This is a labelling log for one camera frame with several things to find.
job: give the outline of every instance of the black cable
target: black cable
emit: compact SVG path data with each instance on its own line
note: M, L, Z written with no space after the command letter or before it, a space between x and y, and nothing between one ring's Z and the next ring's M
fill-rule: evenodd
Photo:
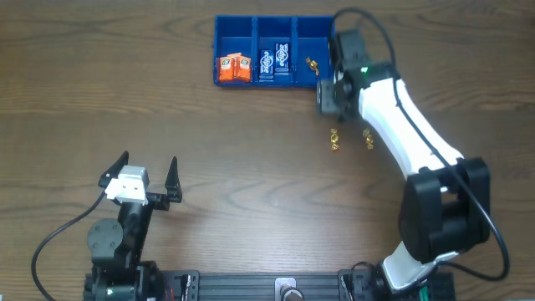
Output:
M37 288L39 289L39 291L41 291L41 293L43 294L43 296L48 300L48 301L55 301L54 298L52 298L52 296L50 296L50 294L46 291L46 289L44 289L43 285L41 284L41 282L39 281L39 278L37 276L37 258L39 256L39 254L41 253L41 251L43 250L43 247L48 243L50 242L50 240L52 238L54 238L56 235L60 234L63 230L65 230L66 228L74 225L76 222L78 222L79 220L81 220L82 218L84 217L87 217L88 214L90 214L99 204L100 204L100 201L102 201L102 198L104 197L105 195L105 192L102 191L100 193L100 196L99 198L97 198L97 201L93 204L93 206L91 206L88 210L86 210L84 213L80 214L79 216L75 217L72 221L70 222L67 222L66 224L64 224L63 226L59 227L58 230L50 233L50 235L48 235L42 242L41 244L39 244L39 246L37 247L37 249L35 250L35 253L33 254L33 258L32 258L32 277L33 277L33 281L35 282L35 285L37 286Z
M381 34L383 35L383 38L385 39L386 45L388 46L388 49L390 51L390 64L392 67L392 71L394 73L394 76L392 77L392 84L394 87L394 97L396 105L400 108L401 113L403 116L409 121L409 124L412 126L412 128L415 130L416 134L424 141L425 145L429 147L431 150L431 153L435 155L441 163L444 165L446 169L453 175L453 178L456 180L456 182L459 184L461 189L467 194L469 200L472 202L474 206L476 206L477 210L481 213L481 215L484 217L485 221L487 222L488 226L491 228L492 234L496 238L496 241L498 243L498 246L500 247L500 251L502 252L502 261L503 261L503 270L502 272L497 276L489 276L483 273L479 273L477 271L474 271L470 268L464 267L458 263L452 263L448 261L438 262L437 267L440 266L449 266L453 268L457 268L461 270L462 272L468 273L474 277L486 280L486 281L500 281L503 280L507 275L509 274L510 269L510 262L509 262L509 252L507 251L507 246L505 241L503 240L502 234L500 231L496 228L496 225L494 224L494 221L491 219L491 217L487 214L485 209L482 207L481 203L477 200L476 196L472 193L470 187L464 182L464 180L456 173L454 168L450 165L450 163L444 159L444 157L441 155L441 153L427 140L427 138L424 136L424 134L421 132L421 130L418 128L418 126L415 124L415 122L411 119L409 114L406 112L405 108L403 107L403 104L401 103L399 94L398 94L398 87L397 87L397 81L400 79L399 73L397 71L396 62L395 62L395 51L394 46L392 45L392 42L390 40L390 36L386 32L386 29L382 26L382 24L371 14L366 12L365 10L359 9L359 8L344 8L340 11L338 11L331 20L331 23L329 25L330 32L333 32L333 25L336 18L339 18L341 15L346 13L357 13L364 18L367 18L370 20L376 27L379 29ZM436 268L431 271L430 274L426 275L426 277L430 276L433 272L435 272Z

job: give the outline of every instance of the wood grain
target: wood grain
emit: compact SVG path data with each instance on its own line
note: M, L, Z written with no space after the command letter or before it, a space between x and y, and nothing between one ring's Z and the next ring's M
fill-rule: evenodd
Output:
M512 272L500 283L456 272L457 299L535 298L535 4L523 0L1 2L0 294L43 299L34 249L94 201L123 150L155 191L178 157L185 200L155 212L143 254L166 269L336 271L390 254L403 177L382 143L368 152L358 128L317 116L312 90L219 89L211 79L216 14L351 5L384 22L437 131L492 170ZM369 51L386 58L364 27ZM103 203L43 250L38 273L54 297L81 299L86 233L117 212ZM492 240L459 262L501 268Z

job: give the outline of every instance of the tabletop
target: tabletop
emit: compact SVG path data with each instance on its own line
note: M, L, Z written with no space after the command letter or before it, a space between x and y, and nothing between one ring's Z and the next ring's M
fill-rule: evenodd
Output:
M492 173L492 217L509 278L455 272L458 300L535 298L535 4L531 1L0 2L0 294L41 300L30 260L51 231L99 195L122 153L163 192L178 158L182 204L154 212L143 252L162 269L338 271L377 262L400 242L404 178L386 146L317 115L313 89L213 84L214 16L374 13L408 90L436 131ZM354 19L340 26L354 25ZM372 57L386 59L363 23ZM340 149L330 150L329 130ZM81 299L86 236L118 208L103 202L42 251L38 275L57 299ZM502 267L491 237L457 259Z

